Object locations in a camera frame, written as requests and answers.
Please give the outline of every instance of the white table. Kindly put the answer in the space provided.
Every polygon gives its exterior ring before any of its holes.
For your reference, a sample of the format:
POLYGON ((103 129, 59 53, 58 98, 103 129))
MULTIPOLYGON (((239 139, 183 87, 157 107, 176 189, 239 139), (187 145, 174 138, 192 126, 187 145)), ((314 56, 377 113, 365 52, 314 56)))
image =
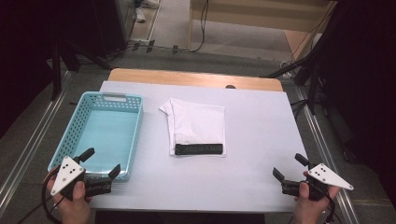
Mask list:
POLYGON ((93 209, 292 211, 292 197, 272 176, 276 167, 287 179, 303 179, 294 155, 306 154, 285 92, 111 81, 101 91, 142 95, 144 117, 130 181, 96 196, 93 209), (169 97, 225 106, 226 158, 169 156, 167 120, 158 109, 169 97))

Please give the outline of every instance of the folded white shirt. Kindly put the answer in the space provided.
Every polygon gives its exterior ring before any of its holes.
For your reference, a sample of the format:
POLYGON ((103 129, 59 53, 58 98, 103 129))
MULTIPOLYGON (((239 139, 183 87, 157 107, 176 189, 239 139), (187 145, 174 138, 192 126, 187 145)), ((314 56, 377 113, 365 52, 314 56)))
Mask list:
POLYGON ((160 110, 168 116, 171 156, 176 155, 176 144, 222 144, 222 153, 216 156, 226 156, 224 106, 202 105, 170 98, 160 106, 160 110))

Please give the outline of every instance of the hand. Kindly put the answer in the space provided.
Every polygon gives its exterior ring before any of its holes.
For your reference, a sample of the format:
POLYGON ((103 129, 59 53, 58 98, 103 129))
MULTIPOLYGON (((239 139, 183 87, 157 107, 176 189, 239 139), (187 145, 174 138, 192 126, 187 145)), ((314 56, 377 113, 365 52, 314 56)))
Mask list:
MULTIPOLYGON (((51 191, 53 184, 55 183, 55 176, 53 176, 48 185, 47 190, 51 191)), ((55 203, 62 199, 61 194, 55 194, 53 201, 55 203)), ((64 198, 61 203, 58 204, 58 210, 62 217, 63 224, 86 224, 90 219, 90 207, 88 203, 92 198, 85 198, 85 185, 84 182, 78 181, 73 189, 73 202, 64 198)))
MULTIPOLYGON (((329 187, 329 195, 332 199, 335 198, 340 188, 338 187, 329 187)), ((295 197, 294 201, 297 202, 294 207, 294 223, 296 224, 316 224, 318 223, 318 219, 320 215, 329 207, 329 199, 323 197, 317 202, 309 200, 309 185, 305 182, 300 184, 299 189, 300 197, 295 197)))

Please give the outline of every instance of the basket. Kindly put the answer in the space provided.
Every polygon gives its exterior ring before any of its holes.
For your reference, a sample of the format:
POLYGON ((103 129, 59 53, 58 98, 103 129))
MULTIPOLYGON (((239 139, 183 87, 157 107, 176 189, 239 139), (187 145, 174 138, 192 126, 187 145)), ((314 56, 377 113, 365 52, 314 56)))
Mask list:
POLYGON ((108 177, 120 164, 116 181, 128 181, 143 116, 142 97, 87 91, 67 125, 48 169, 93 147, 95 153, 81 164, 87 177, 108 177))

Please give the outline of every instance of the cable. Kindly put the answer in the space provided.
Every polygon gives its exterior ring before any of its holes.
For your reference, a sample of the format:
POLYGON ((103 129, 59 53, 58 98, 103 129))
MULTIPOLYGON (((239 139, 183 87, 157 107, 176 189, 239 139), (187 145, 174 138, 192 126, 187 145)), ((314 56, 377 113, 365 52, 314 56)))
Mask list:
POLYGON ((310 188, 313 188, 317 192, 320 192, 324 197, 326 197, 329 200, 331 210, 330 210, 330 214, 326 217, 326 220, 323 222, 323 224, 329 224, 329 223, 333 222, 332 217, 335 213, 335 203, 332 200, 332 198, 330 197, 329 192, 325 193, 321 189, 319 189, 317 186, 315 186, 309 182, 306 182, 306 183, 309 185, 310 188))
POLYGON ((46 180, 44 181, 43 188, 41 190, 41 203, 43 205, 44 211, 46 212, 47 218, 50 221, 52 221, 53 223, 56 223, 56 224, 62 224, 62 222, 60 220, 58 220, 56 217, 54 217, 52 215, 52 213, 49 211, 49 209, 47 207, 46 192, 47 192, 47 185, 50 182, 50 179, 53 176, 58 174, 59 168, 60 168, 60 165, 56 169, 54 169, 53 171, 51 171, 49 173, 49 175, 47 176, 46 180))
MULTIPOLYGON (((139 47, 152 48, 152 49, 171 49, 173 51, 179 51, 179 52, 197 52, 198 50, 202 49, 205 46, 205 26, 206 26, 206 18, 207 18, 207 10, 208 10, 208 8, 209 8, 209 0, 206 0, 205 4, 204 4, 204 7, 202 9, 202 12, 201 12, 202 41, 201 41, 200 46, 197 49, 173 49, 173 48, 169 48, 169 47, 150 46, 150 45, 145 45, 145 44, 139 45, 139 47)), ((111 55, 114 55, 114 54, 122 53, 122 52, 125 52, 125 51, 130 50, 130 49, 134 49, 134 45, 132 45, 132 46, 130 46, 130 47, 124 49, 124 50, 118 51, 116 53, 109 54, 107 56, 111 56, 111 55)))
POLYGON ((294 216, 293 216, 293 215, 291 215, 291 217, 290 217, 290 220, 289 220, 288 224, 290 224, 290 223, 293 221, 293 218, 294 218, 294 216))
MULTIPOLYGON (((49 196, 46 199, 46 202, 49 201, 52 198, 52 196, 49 196)), ((43 203, 38 204, 35 208, 33 208, 30 212, 28 212, 21 220, 17 222, 17 224, 22 224, 29 216, 31 216, 38 208, 40 208, 43 205, 43 203)))
POLYGON ((63 200, 64 200, 64 196, 62 197, 61 200, 59 200, 59 202, 57 202, 55 205, 52 206, 49 212, 52 213, 53 209, 55 209, 63 200))
POLYGON ((294 61, 294 60, 293 60, 294 54, 297 52, 297 50, 298 50, 298 49, 300 48, 300 46, 303 44, 303 42, 304 42, 305 39, 306 39, 306 36, 307 36, 308 34, 312 33, 314 30, 315 30, 315 33, 316 33, 317 30, 318 30, 318 28, 320 27, 320 25, 321 25, 330 15, 332 15, 332 13, 329 13, 330 10, 332 9, 332 5, 334 5, 334 2, 332 2, 332 4, 330 5, 330 7, 327 9, 327 11, 326 11, 326 13, 324 14, 323 19, 320 21, 320 23, 319 23, 317 26, 315 26, 312 30, 310 30, 309 32, 307 32, 307 33, 305 34, 303 40, 302 40, 302 41, 300 42, 300 44, 297 46, 297 49, 291 54, 291 60, 292 60, 292 61, 294 61))

